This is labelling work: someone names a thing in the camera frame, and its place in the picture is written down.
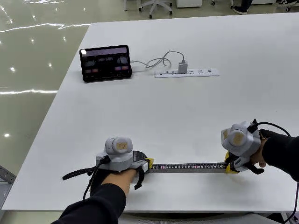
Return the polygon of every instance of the black cable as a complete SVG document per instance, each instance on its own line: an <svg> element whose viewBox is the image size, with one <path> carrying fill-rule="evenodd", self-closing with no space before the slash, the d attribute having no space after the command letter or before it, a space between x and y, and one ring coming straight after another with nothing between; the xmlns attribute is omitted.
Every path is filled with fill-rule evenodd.
<svg viewBox="0 0 299 224"><path fill-rule="evenodd" d="M92 175L92 177L90 178L89 183L88 183L88 185L87 185L87 188L86 188L86 190L85 190L85 192L84 192L84 194L83 194L83 200L85 200L86 194L87 194L87 192L88 192L88 190L89 190L89 188L90 188L90 185L91 185L92 182L93 182L94 176L95 176L97 170L99 169L100 165L102 165L102 164L107 164L107 163L109 163L110 161L111 161L111 160L110 160L109 156L106 155L106 156L104 156L102 159L100 159L100 161L99 161L99 163L98 163L97 166L92 167L92 168L89 169L89 171L88 171L87 174L88 174L89 176Z"/></svg>
<svg viewBox="0 0 299 224"><path fill-rule="evenodd" d="M297 183L297 190L296 190L296 197L295 197L295 208L293 213L283 222L283 224L287 223L288 221L290 221L291 218L293 218L293 216L296 213L297 210L297 200L298 200L298 191L299 191L299 182Z"/></svg>
<svg viewBox="0 0 299 224"><path fill-rule="evenodd" d="M258 122L258 123L253 124L253 125L256 126L256 127L258 125L271 125L271 126L277 127L278 129L284 131L287 136L289 136L289 137L291 136L284 128L282 128L282 127L280 127L280 126L278 126L276 124L270 123L270 122ZM285 221L283 221L283 224L285 224L288 221L290 221L290 219L293 218L293 216L296 213L296 210L297 210L297 201L298 201L298 192L299 192L299 182L297 183L297 188L296 188L295 206L294 206L293 213Z"/></svg>
<svg viewBox="0 0 299 224"><path fill-rule="evenodd" d="M280 130L284 131L287 136L289 136L289 137L291 136L284 128L282 128L282 127L280 127L280 126L278 126L276 124L270 123L270 122L258 122L258 123L254 124L254 125L256 125L256 126L258 126L258 125L271 125L271 126L277 127Z"/></svg>

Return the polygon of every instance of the shiny floor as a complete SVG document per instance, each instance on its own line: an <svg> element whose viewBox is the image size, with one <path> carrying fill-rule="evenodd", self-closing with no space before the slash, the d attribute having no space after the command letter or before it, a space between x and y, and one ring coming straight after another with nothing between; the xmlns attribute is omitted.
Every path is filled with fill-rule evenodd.
<svg viewBox="0 0 299 224"><path fill-rule="evenodd" d="M139 13L135 0L126 12L122 0L0 0L0 165L18 174L88 25L145 20L148 11ZM250 14L284 12L273 5L250 8ZM234 15L228 0L215 6L204 0L200 8L174 3L172 18L218 15ZM162 8L153 14L169 17ZM9 211L1 224L50 223L60 214Z"/></svg>

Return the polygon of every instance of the electrical outlet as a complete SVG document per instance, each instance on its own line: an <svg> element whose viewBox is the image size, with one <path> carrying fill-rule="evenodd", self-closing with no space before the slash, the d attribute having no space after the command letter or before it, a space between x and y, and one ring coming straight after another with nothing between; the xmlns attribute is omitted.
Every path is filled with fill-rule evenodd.
<svg viewBox="0 0 299 224"><path fill-rule="evenodd" d="M217 69L188 69L185 74L178 74L178 70L156 71L156 78L170 77L196 77L196 76L219 76Z"/></svg>

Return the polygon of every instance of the tape measure blade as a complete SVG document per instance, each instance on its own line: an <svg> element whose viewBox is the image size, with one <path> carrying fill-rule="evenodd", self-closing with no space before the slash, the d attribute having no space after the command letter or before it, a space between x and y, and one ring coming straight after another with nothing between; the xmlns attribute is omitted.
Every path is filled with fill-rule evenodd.
<svg viewBox="0 0 299 224"><path fill-rule="evenodd" d="M150 173L225 173L227 163L154 163Z"/></svg>

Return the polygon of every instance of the shoe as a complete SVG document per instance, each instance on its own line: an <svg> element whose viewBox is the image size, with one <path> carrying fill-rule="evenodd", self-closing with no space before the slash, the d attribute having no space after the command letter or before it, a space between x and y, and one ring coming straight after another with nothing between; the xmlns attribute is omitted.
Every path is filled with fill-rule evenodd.
<svg viewBox="0 0 299 224"><path fill-rule="evenodd" d="M289 7L295 5L297 0L282 0L277 6L278 7Z"/></svg>
<svg viewBox="0 0 299 224"><path fill-rule="evenodd" d="M247 10L242 9L242 7L240 7L240 6L234 6L233 11L235 13L238 13L239 15L247 15Z"/></svg>

